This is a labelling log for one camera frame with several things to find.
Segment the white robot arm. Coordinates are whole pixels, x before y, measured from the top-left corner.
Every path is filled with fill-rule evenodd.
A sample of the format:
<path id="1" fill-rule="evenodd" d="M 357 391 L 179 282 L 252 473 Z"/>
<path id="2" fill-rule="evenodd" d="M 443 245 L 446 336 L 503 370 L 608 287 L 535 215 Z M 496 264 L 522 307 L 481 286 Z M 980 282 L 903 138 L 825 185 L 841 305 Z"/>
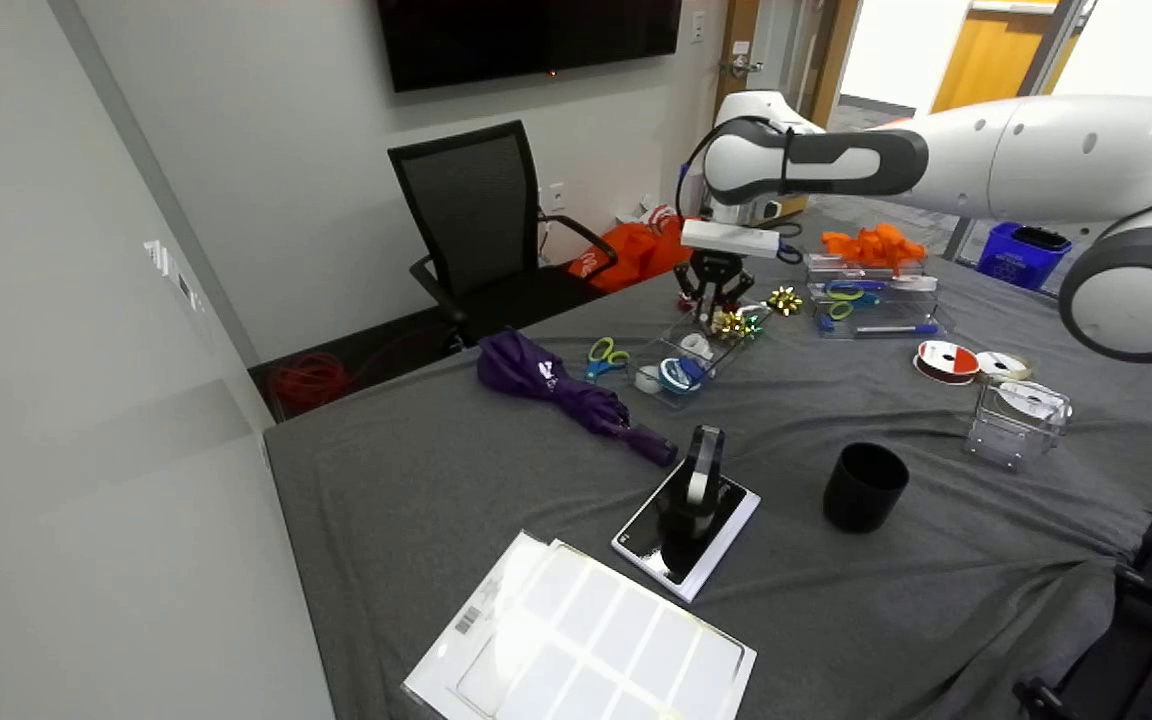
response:
<path id="1" fill-rule="evenodd" d="M 698 253 L 762 258 L 785 240 L 757 221 L 785 198 L 895 203 L 1087 230 L 1060 282 L 1060 319 L 1093 352 L 1152 364 L 1152 95 L 1006 95 L 953 112 L 828 134 L 778 94 L 730 94 L 703 146 Z"/>

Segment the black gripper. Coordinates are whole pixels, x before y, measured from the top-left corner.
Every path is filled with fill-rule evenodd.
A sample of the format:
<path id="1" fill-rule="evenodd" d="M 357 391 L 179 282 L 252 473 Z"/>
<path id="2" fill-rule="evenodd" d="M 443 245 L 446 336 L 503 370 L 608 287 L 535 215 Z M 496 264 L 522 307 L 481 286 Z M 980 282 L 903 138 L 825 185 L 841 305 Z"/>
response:
<path id="1" fill-rule="evenodd" d="M 730 253 L 694 253 L 675 271 L 675 286 L 693 305 L 693 319 L 709 326 L 720 307 L 730 307 L 752 287 L 752 275 L 743 271 L 743 260 Z"/>

